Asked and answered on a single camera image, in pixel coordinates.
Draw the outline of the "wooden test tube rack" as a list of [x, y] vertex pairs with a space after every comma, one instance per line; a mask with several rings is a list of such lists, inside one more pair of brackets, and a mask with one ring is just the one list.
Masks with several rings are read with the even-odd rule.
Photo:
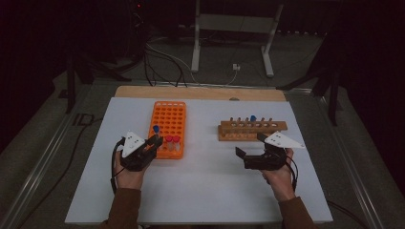
[[240, 123], [237, 123], [237, 118], [233, 123], [229, 120], [221, 121], [218, 125], [218, 139], [220, 141], [257, 141], [258, 133], [269, 136], [288, 129], [285, 121], [274, 121], [272, 118], [262, 117], [255, 122], [250, 122], [249, 119], [248, 117], [242, 119]]

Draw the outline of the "metal floor rail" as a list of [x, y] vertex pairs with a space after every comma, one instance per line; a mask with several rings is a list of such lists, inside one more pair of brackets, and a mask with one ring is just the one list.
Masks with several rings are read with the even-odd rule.
[[369, 192], [362, 182], [360, 175], [357, 172], [355, 163], [353, 162], [343, 139], [338, 134], [335, 126], [332, 125], [328, 110], [329, 106], [324, 97], [315, 97], [316, 103], [320, 109], [324, 121], [329, 129], [331, 137], [336, 145], [338, 157], [341, 159], [347, 177], [352, 185], [357, 201], [365, 215], [366, 221], [370, 229], [385, 229], [380, 216], [377, 214], [374, 204], [371, 200]]
[[0, 229], [16, 228], [90, 90], [79, 87], [67, 114], [65, 99], [52, 95], [0, 156]]

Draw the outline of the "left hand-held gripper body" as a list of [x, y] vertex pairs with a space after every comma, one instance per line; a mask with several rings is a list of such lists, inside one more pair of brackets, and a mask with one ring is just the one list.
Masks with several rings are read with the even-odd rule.
[[152, 152], [152, 146], [146, 145], [146, 140], [133, 132], [127, 133], [120, 156], [121, 166], [139, 172], [157, 156]]

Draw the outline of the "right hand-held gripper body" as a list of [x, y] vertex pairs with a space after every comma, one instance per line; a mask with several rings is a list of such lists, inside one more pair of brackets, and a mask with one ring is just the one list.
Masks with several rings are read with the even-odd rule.
[[246, 156], [243, 158], [246, 169], [274, 171], [286, 164], [286, 148], [304, 149], [305, 146], [294, 139], [275, 132], [269, 135], [265, 142], [264, 152], [261, 155]]

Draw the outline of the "orange plastic test tube rack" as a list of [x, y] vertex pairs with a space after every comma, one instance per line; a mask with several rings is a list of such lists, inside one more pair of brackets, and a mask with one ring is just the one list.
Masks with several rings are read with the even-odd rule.
[[[151, 122], [148, 136], [154, 135], [153, 126], [159, 125], [160, 136], [163, 143], [158, 149], [158, 159], [181, 159], [183, 157], [184, 134], [186, 121], [186, 104], [182, 101], [156, 101], [151, 115]], [[173, 151], [167, 150], [165, 137], [167, 135], [178, 135], [181, 138], [181, 150], [175, 150], [173, 142]]]

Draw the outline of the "person's left hand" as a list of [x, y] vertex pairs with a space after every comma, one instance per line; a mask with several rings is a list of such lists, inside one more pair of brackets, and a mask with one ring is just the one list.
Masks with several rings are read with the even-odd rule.
[[124, 169], [120, 164], [120, 152], [116, 152], [115, 161], [114, 175], [117, 188], [140, 190], [147, 167], [139, 172], [131, 172]]

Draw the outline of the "person's right hand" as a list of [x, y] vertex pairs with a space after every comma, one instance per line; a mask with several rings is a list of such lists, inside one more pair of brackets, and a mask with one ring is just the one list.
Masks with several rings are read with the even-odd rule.
[[295, 192], [292, 187], [292, 174], [289, 169], [291, 159], [293, 157], [293, 150], [286, 148], [287, 160], [286, 165], [274, 171], [262, 170], [262, 176], [265, 181], [270, 185], [275, 198], [279, 202], [291, 200], [295, 198]]

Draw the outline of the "white metal table frame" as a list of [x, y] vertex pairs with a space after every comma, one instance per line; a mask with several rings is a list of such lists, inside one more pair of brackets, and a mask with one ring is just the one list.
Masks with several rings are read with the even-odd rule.
[[199, 71], [201, 30], [240, 31], [267, 34], [267, 42], [261, 47], [261, 55], [266, 76], [274, 76], [269, 53], [284, 8], [282, 3], [277, 5], [276, 11], [272, 17], [201, 13], [201, 0], [195, 0], [195, 3], [194, 48], [191, 60], [192, 73], [197, 73]]

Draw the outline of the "black tripod stand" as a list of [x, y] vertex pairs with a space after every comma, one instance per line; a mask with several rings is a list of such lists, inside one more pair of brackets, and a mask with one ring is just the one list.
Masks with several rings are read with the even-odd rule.
[[316, 78], [317, 81], [311, 89], [311, 93], [314, 96], [324, 96], [327, 91], [330, 91], [328, 117], [330, 122], [336, 126], [339, 76], [344, 60], [345, 49], [339, 35], [336, 32], [329, 32], [313, 57], [307, 73], [286, 85], [278, 86], [277, 90], [289, 91]]
[[94, 60], [89, 54], [78, 48], [70, 48], [66, 53], [66, 74], [67, 89], [65, 97], [68, 99], [66, 113], [69, 114], [76, 103], [75, 95], [75, 77], [78, 76], [84, 84], [92, 84], [95, 80], [92, 68], [99, 70], [117, 81], [129, 82], [130, 79], [121, 76], [113, 70], [107, 68], [99, 61]]

